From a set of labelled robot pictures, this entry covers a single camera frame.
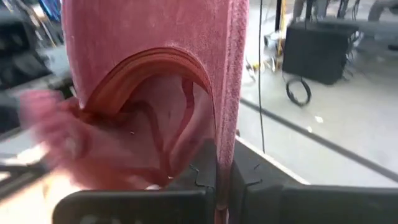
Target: gray floor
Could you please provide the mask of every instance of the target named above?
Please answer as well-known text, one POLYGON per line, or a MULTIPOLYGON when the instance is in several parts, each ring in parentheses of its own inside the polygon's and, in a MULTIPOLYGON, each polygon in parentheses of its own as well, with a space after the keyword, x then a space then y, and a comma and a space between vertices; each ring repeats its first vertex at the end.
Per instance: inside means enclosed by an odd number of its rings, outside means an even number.
MULTIPOLYGON (((276 1, 264 1, 271 6, 268 17, 275 14, 276 1)), ((287 19, 291 17, 291 0, 287 1, 287 19)), ((373 1, 363 1, 358 17, 365 18, 373 1)), ((329 13, 334 13, 338 3, 329 13)), ((246 55, 257 60, 259 1, 251 1, 246 55)), ((263 34, 272 32, 273 21, 264 22, 263 34)), ((312 102, 305 108, 292 104, 285 93, 285 82, 280 72, 268 70, 261 75, 263 108, 307 129, 351 152, 383 167, 398 172, 398 76, 396 59, 357 56, 355 67, 346 72, 348 81, 324 86, 308 81, 312 102)), ((241 97, 258 104, 257 82, 243 74, 241 97)), ((311 139, 264 118, 266 153, 292 169, 312 184, 359 185, 368 187, 397 187, 376 172, 345 158, 311 139)), ((259 112, 241 105, 238 128, 243 139, 261 148, 259 112)))

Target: metal pole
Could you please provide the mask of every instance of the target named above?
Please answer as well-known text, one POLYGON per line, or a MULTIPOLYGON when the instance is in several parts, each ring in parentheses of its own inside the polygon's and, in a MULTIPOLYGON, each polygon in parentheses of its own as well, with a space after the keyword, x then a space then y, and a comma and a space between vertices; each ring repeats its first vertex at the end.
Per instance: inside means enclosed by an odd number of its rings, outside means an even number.
POLYGON ((275 32, 280 29, 280 16, 282 10, 282 0, 277 0, 276 2, 276 13, 275 13, 275 32))
POLYGON ((309 21, 312 14, 312 4, 313 0, 307 0, 307 8, 305 8, 305 20, 309 21))

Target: pink fabric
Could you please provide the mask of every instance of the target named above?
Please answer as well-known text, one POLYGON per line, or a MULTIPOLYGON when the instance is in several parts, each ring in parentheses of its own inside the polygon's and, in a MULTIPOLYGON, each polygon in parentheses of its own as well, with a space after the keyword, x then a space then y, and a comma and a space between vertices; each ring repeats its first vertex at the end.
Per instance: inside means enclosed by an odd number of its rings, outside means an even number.
MULTIPOLYGON (((49 144, 53 163, 69 168, 82 184, 100 189, 144 189, 153 184, 151 178, 129 175, 131 185, 126 185, 112 179, 112 172, 145 167, 159 169, 162 176, 159 149, 171 150, 167 175, 178 175, 201 142, 214 138, 218 205, 225 208, 247 10, 247 0, 65 1, 63 25, 80 108, 84 109, 100 82, 120 62, 159 47, 178 49, 195 58, 206 73, 200 79, 209 83, 209 94, 183 74, 156 71, 126 102, 122 123, 109 124, 76 118, 70 109, 74 100, 59 106, 53 93, 30 92, 22 97, 26 125, 37 127, 37 138, 49 144), (187 125, 180 129, 182 121, 187 125), (77 152, 67 150, 70 146, 65 140, 70 138, 77 152)), ((117 98, 118 92, 109 95, 117 98)))

